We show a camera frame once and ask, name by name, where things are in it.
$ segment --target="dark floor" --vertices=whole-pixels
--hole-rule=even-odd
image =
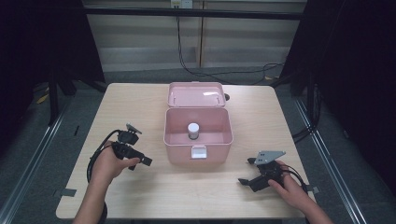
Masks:
[[[210,72],[223,71],[211,69]],[[218,76],[227,78],[229,82],[249,85],[261,80],[262,73],[257,75],[238,74],[231,76]],[[212,81],[211,77],[195,77],[187,75],[183,70],[166,71],[141,71],[134,73],[106,74],[107,83],[111,82],[158,82],[170,83],[172,81]],[[260,85],[266,85],[271,80],[264,79]],[[28,187],[22,194],[21,203],[14,204],[15,213],[4,215],[5,205],[14,192],[26,167],[34,158],[37,147],[48,129],[50,119],[49,100],[38,105],[35,100],[42,91],[35,93],[35,100],[29,106],[22,118],[19,132],[15,138],[10,139],[7,154],[0,159],[0,204],[2,214],[0,221],[8,217],[12,223],[70,223],[60,220],[55,216],[59,198],[54,197],[57,189],[65,188],[68,178],[73,170],[78,153],[82,148],[85,138],[91,128],[92,121],[103,93],[90,87],[76,83],[78,91],[75,96],[62,96],[60,93],[60,106],[64,111],[62,123],[57,129],[53,139],[49,141],[48,149],[42,155],[42,161],[37,165],[36,171],[31,174],[32,181],[26,183]],[[291,133],[303,129],[304,122],[296,106],[296,99],[290,96],[289,86],[282,85],[276,88],[276,94],[282,106],[285,118]],[[396,220],[396,200],[388,188],[383,184],[375,171],[361,157],[359,149],[353,142],[345,138],[343,128],[332,113],[323,106],[318,131],[322,136],[327,149],[332,154],[346,185],[356,199],[358,207],[366,223],[394,223]],[[335,223],[354,222],[346,209],[346,204],[340,192],[334,185],[322,158],[318,154],[316,145],[310,135],[299,142],[297,149],[300,153],[305,171],[310,184],[318,187],[316,194],[318,204],[329,214]],[[179,220],[178,223],[194,223],[196,221]],[[304,223],[303,219],[292,220],[235,220],[234,223]],[[108,223],[131,223],[130,220],[109,220]],[[174,220],[157,220],[151,223],[176,223]]]

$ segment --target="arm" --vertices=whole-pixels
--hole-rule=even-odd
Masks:
[[[113,178],[124,168],[137,165],[139,162],[138,158],[119,160],[114,155],[113,148],[105,148],[93,166],[91,181],[73,223],[97,223],[105,204],[108,186]]]
[[[332,223],[327,214],[303,191],[289,173],[283,173],[283,183],[285,188],[282,188],[274,180],[268,181],[268,184],[276,190],[283,200],[290,206],[302,211],[311,224]]]

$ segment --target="pink lid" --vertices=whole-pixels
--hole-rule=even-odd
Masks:
[[[225,96],[218,82],[172,82],[168,104],[171,107],[225,106]]]

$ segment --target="table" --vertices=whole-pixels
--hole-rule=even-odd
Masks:
[[[259,150],[282,150],[280,159],[294,167],[308,184],[288,125],[271,87],[224,85],[231,97],[225,108],[233,126],[233,143],[222,164],[175,165],[168,161],[163,141],[168,108],[166,84],[114,83],[107,88],[66,186],[74,197],[63,196],[56,215],[73,218],[87,188],[86,168],[90,156],[105,137],[131,122],[143,134],[136,150],[153,159],[150,167],[138,164],[113,180],[107,195],[107,218],[204,219],[289,218],[304,215],[288,206],[271,189],[253,192],[238,178],[259,175],[247,158]]]

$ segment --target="pink box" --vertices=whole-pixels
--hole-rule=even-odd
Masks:
[[[174,82],[169,85],[163,141],[172,163],[225,162],[233,132],[224,92],[217,82]],[[189,124],[199,125],[191,139]]]

